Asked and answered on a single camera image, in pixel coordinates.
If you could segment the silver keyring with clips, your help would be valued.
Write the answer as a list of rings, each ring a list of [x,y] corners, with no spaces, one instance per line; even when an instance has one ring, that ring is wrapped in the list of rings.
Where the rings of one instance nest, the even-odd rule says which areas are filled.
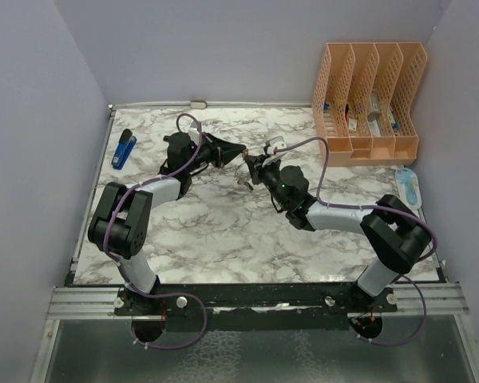
[[[251,184],[251,175],[248,166],[245,162],[242,162],[235,170],[236,184],[242,187],[246,187],[249,191],[253,191],[254,188]]]

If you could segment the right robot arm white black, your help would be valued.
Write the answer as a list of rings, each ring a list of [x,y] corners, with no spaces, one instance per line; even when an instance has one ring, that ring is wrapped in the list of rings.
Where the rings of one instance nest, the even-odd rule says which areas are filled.
[[[270,193],[278,213],[305,231],[345,231],[365,235],[377,258],[361,273],[350,293],[352,306],[368,312],[398,276],[411,271],[432,242],[430,230],[394,195],[384,195],[373,207],[336,207],[310,194],[301,167],[280,167],[267,155],[245,156],[252,183]]]

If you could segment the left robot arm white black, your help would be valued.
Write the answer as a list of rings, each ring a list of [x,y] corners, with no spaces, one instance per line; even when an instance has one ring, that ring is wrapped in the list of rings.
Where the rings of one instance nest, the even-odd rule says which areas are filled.
[[[243,144],[196,130],[173,133],[164,141],[167,159],[159,174],[136,187],[106,184],[88,228],[89,241],[116,263],[125,287],[135,292],[133,305],[145,315],[155,313],[160,305],[155,291],[159,278],[142,251],[151,210],[184,197],[192,177],[208,166],[223,168],[247,150]]]

